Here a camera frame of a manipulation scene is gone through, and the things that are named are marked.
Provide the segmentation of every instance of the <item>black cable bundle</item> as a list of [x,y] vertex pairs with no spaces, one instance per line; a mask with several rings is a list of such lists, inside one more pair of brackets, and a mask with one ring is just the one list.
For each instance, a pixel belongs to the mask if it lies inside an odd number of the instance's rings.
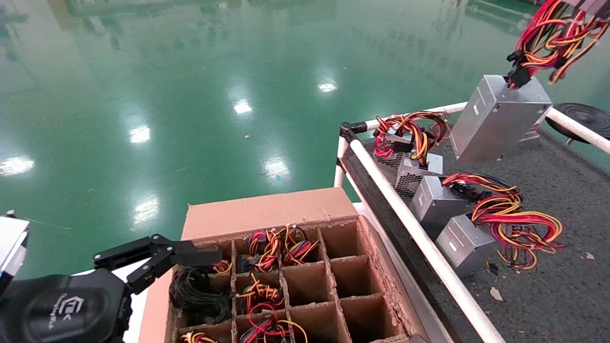
[[207,272],[207,267],[181,268],[171,281],[171,304],[191,314],[188,326],[218,324],[231,316],[230,293],[212,293]]

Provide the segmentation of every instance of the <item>logo on robot arm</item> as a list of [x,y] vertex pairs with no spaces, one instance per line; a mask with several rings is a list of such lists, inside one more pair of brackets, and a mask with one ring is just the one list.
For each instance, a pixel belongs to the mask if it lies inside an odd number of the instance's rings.
[[49,330],[53,329],[55,322],[58,319],[62,321],[72,320],[72,315],[81,311],[85,299],[80,297],[67,297],[68,294],[63,293],[53,305],[53,311],[51,311],[51,314],[49,315]]

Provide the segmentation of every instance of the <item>black round object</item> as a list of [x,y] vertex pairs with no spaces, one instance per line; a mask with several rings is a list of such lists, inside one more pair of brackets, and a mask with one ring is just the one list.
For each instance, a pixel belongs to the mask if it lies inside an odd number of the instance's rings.
[[[610,113],[606,112],[597,107],[579,104],[579,103],[561,103],[554,106],[556,110],[565,114],[572,120],[577,121],[582,124],[587,129],[595,132],[596,134],[604,137],[605,139],[610,140]],[[571,138],[573,140],[577,140],[579,142],[587,143],[586,140],[582,139],[580,136],[576,135],[574,132],[569,131],[563,126],[557,124],[552,119],[548,117],[545,118],[547,123],[555,129],[560,134]]]

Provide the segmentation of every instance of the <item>cardboard box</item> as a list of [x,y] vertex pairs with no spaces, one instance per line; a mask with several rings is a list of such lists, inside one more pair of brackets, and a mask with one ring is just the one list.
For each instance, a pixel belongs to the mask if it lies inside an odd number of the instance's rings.
[[[261,278],[282,287],[286,307],[279,316],[300,324],[309,342],[408,342],[414,334],[427,338],[381,238],[341,188],[192,205],[182,239],[201,248],[218,245],[235,265],[254,230],[280,229],[286,223],[298,225],[309,240],[320,240],[315,261],[280,264]],[[169,305],[171,278],[166,273],[149,288],[139,343],[179,342],[191,330],[221,343],[237,343],[250,327],[248,317],[237,314],[233,299],[231,320],[185,328],[184,318]],[[213,286],[237,293],[249,282],[247,274],[235,270],[211,278]],[[298,330],[290,341],[303,341]]]

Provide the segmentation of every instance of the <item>gray carpet surface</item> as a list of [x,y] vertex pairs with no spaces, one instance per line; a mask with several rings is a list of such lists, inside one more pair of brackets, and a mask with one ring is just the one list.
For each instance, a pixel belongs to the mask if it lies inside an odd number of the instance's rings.
[[[459,163],[448,140],[432,153],[443,155],[447,175],[485,173],[517,185],[524,194],[525,209],[553,215],[564,225],[558,242],[566,247],[555,255],[538,253],[534,270],[515,273],[498,256],[491,256],[500,268],[498,276],[482,265],[463,279],[505,340],[610,342],[609,175],[546,133],[520,143],[502,161]],[[402,242],[410,239],[404,228],[391,230]],[[595,259],[587,259],[587,253]],[[433,293],[444,287],[433,275],[428,279]],[[504,301],[490,295],[492,287]],[[448,308],[449,317],[458,311],[448,298],[437,301]],[[463,316],[456,316],[458,326],[463,325],[461,320]],[[472,332],[472,328],[464,330],[462,339],[480,341]]]

